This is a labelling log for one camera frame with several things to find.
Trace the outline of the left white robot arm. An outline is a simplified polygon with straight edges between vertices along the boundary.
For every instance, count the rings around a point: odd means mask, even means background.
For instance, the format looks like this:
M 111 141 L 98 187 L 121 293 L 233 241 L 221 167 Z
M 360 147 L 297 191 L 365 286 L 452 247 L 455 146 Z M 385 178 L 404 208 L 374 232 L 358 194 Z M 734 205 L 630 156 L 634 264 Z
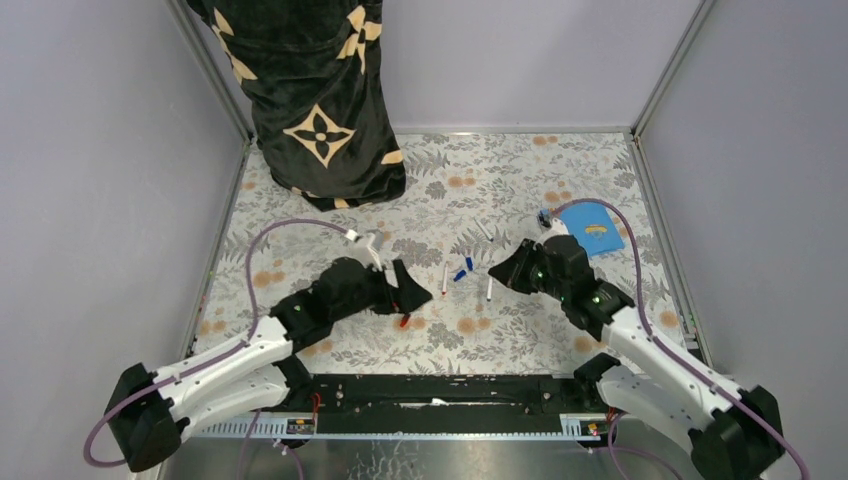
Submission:
M 125 369 L 107 403 L 107 424 L 133 473 L 173 455 L 198 431 L 249 410 L 304 407 L 311 378 L 296 353 L 356 314 L 409 316 L 432 294 L 396 259 L 392 274 L 342 257 L 308 287 L 280 300 L 252 332 L 150 371 Z

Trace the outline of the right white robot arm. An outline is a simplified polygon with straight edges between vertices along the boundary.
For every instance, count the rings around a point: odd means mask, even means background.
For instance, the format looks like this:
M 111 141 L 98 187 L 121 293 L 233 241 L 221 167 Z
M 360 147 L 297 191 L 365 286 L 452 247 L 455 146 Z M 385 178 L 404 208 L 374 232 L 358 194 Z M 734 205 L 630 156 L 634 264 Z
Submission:
M 686 349 L 670 345 L 631 297 L 598 278 L 571 235 L 522 241 L 490 276 L 522 294 L 547 294 L 569 322 L 631 361 L 634 374 L 604 357 L 606 370 L 578 379 L 575 402 L 597 412 L 605 405 L 629 413 L 689 454 L 705 479 L 757 479 L 787 451 L 775 397 L 745 390 Z

